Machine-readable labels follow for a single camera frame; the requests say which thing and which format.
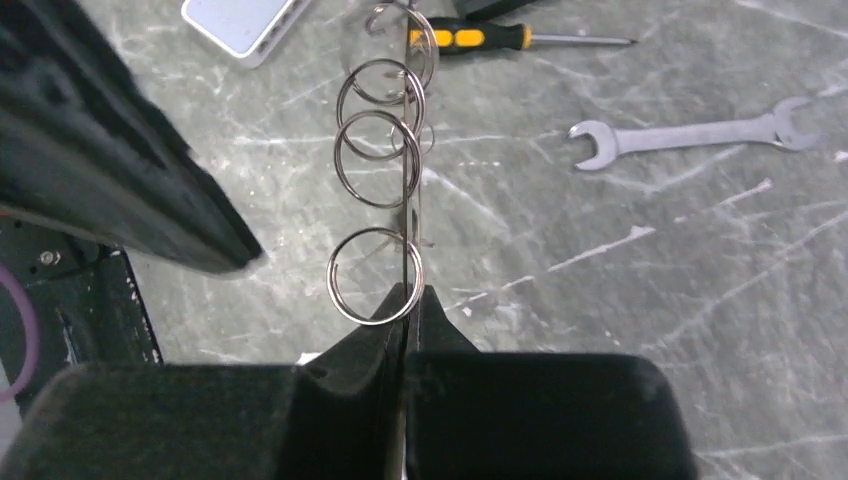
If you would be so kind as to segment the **yellow black handled screwdriver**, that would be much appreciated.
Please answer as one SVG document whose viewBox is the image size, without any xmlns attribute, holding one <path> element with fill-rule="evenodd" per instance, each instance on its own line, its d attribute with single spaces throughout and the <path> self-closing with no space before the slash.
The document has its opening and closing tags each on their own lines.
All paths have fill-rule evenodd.
<svg viewBox="0 0 848 480">
<path fill-rule="evenodd" d="M 456 56 L 495 50 L 526 50 L 533 46 L 630 46 L 635 39 L 547 34 L 527 24 L 499 25 L 454 17 L 430 17 L 440 55 Z"/>
</svg>

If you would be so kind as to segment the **silver open-end wrench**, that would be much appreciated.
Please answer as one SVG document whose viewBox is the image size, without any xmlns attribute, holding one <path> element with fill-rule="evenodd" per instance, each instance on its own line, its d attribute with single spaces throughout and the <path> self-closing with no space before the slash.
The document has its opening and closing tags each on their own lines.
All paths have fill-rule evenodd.
<svg viewBox="0 0 848 480">
<path fill-rule="evenodd" d="M 798 130 L 793 114 L 812 102 L 809 96 L 789 97 L 753 118 L 661 128 L 617 129 L 601 121 L 584 120 L 572 126 L 567 136 L 588 137 L 595 146 L 591 158 L 575 164 L 581 171 L 604 169 L 624 154 L 698 146 L 761 143 L 787 151 L 804 151 L 814 147 L 822 134 Z"/>
</svg>

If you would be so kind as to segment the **white rectangular router box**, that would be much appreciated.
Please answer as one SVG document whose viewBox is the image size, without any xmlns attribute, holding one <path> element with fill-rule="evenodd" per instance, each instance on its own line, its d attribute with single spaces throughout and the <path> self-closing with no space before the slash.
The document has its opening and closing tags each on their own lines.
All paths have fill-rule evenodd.
<svg viewBox="0 0 848 480">
<path fill-rule="evenodd" d="M 269 57 L 311 0 L 185 0 L 181 18 L 242 67 Z"/>
</svg>

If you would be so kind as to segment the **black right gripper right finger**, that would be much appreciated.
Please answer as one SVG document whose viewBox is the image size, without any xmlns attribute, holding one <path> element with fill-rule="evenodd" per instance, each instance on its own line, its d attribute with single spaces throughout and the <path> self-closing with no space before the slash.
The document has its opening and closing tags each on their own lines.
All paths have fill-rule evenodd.
<svg viewBox="0 0 848 480">
<path fill-rule="evenodd" d="M 661 370 L 615 353 L 482 352 L 427 288 L 405 359 L 411 479 L 693 479 Z"/>
</svg>

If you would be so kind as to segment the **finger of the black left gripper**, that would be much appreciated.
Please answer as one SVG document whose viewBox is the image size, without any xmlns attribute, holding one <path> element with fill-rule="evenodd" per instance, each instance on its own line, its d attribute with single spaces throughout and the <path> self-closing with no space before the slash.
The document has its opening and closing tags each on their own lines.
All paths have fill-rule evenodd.
<svg viewBox="0 0 848 480">
<path fill-rule="evenodd" d="M 263 254 L 74 1 L 1 5 L 1 208 L 209 274 Z"/>
</svg>

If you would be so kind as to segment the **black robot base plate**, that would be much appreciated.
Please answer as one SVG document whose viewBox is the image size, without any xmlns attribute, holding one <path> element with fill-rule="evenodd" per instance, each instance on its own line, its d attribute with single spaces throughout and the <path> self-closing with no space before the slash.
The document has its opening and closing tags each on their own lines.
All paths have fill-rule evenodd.
<svg viewBox="0 0 848 480">
<path fill-rule="evenodd" d="M 3 216 L 1 262 L 37 315 L 39 356 L 31 381 L 13 402 L 20 413 L 69 366 L 162 363 L 125 251 Z"/>
</svg>

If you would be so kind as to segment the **black flat electronic box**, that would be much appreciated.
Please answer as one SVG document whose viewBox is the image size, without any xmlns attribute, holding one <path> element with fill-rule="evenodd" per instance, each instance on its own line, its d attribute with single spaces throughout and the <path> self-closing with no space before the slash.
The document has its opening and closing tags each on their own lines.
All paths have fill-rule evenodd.
<svg viewBox="0 0 848 480">
<path fill-rule="evenodd" d="M 534 0 L 452 0 L 460 18 L 487 21 L 511 13 Z"/>
</svg>

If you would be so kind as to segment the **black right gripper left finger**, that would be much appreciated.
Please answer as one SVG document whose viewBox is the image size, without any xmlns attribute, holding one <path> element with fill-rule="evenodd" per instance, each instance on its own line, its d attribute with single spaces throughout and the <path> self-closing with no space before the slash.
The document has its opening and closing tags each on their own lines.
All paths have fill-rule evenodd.
<svg viewBox="0 0 848 480">
<path fill-rule="evenodd" d="M 304 365 L 87 363 L 36 397 L 5 479 L 380 479 L 407 324 Z"/>
</svg>

